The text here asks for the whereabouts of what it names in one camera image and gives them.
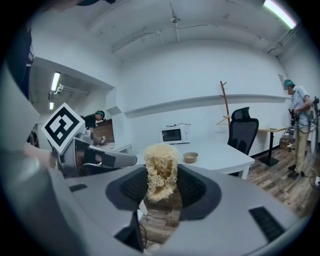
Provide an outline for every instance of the microwave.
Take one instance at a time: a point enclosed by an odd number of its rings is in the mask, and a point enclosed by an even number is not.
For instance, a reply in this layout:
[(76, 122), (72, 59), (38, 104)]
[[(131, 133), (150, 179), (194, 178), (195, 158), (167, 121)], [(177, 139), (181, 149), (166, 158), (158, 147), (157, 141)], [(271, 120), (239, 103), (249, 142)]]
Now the microwave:
[(189, 126), (177, 125), (162, 129), (161, 142), (166, 144), (190, 143)]

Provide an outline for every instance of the black office chair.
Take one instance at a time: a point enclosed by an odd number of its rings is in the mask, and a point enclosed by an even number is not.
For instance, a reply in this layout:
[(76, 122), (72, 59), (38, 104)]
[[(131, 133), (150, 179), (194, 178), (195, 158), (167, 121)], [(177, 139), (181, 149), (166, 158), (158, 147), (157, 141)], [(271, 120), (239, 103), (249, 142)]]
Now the black office chair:
[(259, 120), (250, 117), (249, 107), (235, 110), (231, 116), (228, 145), (249, 155), (258, 128)]

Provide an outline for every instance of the wooden floor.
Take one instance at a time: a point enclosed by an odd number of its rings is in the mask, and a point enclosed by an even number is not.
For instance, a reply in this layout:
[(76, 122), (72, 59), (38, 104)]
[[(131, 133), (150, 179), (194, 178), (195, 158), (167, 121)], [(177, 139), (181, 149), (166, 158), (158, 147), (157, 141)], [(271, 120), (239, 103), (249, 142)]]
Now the wooden floor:
[[(307, 154), (305, 162), (311, 165), (320, 176), (320, 152), (313, 160), (309, 155)], [(314, 178), (299, 176), (293, 179), (287, 177), (288, 166), (295, 163), (293, 152), (288, 149), (274, 150), (272, 157), (278, 159), (279, 162), (271, 167), (259, 161), (262, 156), (255, 158), (247, 180), (270, 193), (296, 213), (298, 217), (311, 215), (318, 200), (319, 190), (312, 188), (310, 184), (310, 182), (314, 183)], [(306, 164), (304, 165), (304, 173), (306, 176), (313, 175)], [(140, 223), (146, 229), (146, 248), (148, 248), (155, 243), (163, 244), (175, 231), (178, 227), (182, 203), (178, 190), (168, 200), (151, 202), (146, 198), (144, 202), (148, 209), (148, 216), (143, 216)], [(145, 238), (144, 229), (140, 227), (140, 230), (142, 237)]]

